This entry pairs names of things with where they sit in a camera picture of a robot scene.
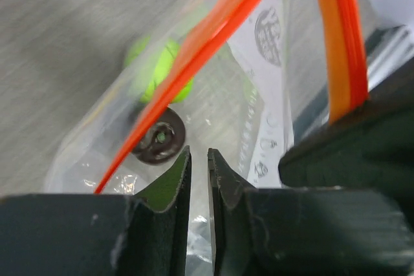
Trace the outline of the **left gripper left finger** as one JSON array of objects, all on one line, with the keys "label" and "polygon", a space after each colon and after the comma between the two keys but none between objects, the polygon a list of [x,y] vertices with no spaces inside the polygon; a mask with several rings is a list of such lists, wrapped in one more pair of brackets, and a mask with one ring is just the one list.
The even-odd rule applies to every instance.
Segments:
[{"label": "left gripper left finger", "polygon": [[184,275],[191,193],[191,153],[133,196],[125,248],[126,275]]}]

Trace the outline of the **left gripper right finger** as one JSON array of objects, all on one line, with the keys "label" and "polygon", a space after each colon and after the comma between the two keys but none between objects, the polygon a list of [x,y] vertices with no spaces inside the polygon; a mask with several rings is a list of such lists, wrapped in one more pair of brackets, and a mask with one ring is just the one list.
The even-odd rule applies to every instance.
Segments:
[{"label": "left gripper right finger", "polygon": [[258,275],[245,190],[252,188],[217,149],[208,149],[214,275]]}]

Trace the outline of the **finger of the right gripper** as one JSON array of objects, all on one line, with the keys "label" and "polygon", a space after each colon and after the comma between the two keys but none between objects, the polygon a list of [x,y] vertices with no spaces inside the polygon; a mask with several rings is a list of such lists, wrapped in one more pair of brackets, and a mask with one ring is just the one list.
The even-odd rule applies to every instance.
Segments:
[{"label": "finger of the right gripper", "polygon": [[413,191],[413,61],[375,87],[359,109],[308,136],[279,163],[289,187]]}]

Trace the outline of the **dark brown fake fruit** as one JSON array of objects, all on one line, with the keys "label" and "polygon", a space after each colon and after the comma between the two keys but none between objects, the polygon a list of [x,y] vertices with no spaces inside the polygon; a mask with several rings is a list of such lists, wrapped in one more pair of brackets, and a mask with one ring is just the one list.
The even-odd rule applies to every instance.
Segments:
[{"label": "dark brown fake fruit", "polygon": [[174,110],[167,108],[131,153],[145,164],[163,164],[179,153],[185,140],[184,122]]}]

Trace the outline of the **clear zip bag orange seal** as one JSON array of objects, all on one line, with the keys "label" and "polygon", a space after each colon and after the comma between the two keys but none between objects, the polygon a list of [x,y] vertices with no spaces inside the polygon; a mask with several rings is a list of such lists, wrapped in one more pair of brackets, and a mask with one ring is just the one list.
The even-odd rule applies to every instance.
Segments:
[{"label": "clear zip bag orange seal", "polygon": [[[150,35],[122,72],[65,137],[47,173],[48,193],[91,194],[141,111],[153,62],[173,39],[174,63],[198,45],[194,29],[235,0],[187,0]],[[369,81],[358,0],[260,0],[239,28],[176,95],[168,108],[184,122],[192,154],[186,275],[212,274],[207,152],[258,188],[281,187],[281,157],[315,128],[363,104]],[[102,191],[134,195],[169,169],[132,153]]]}]

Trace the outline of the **green fake fruit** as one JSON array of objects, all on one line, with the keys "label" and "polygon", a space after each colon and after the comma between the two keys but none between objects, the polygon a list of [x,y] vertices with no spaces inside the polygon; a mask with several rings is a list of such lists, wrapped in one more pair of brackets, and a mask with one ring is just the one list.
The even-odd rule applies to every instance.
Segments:
[{"label": "green fake fruit", "polygon": [[[147,44],[149,43],[150,37],[146,36],[142,39],[136,40],[126,52],[124,57],[124,67],[128,67],[132,62],[139,57],[139,55],[144,51]],[[152,78],[146,87],[146,90],[140,95],[139,101],[142,103],[148,103],[153,94],[158,87],[158,85],[168,76],[172,65],[175,61],[175,58],[178,55],[180,50],[180,44],[174,41],[173,39],[169,39],[159,54],[158,59],[156,62],[153,62],[153,69],[152,69]]]}]

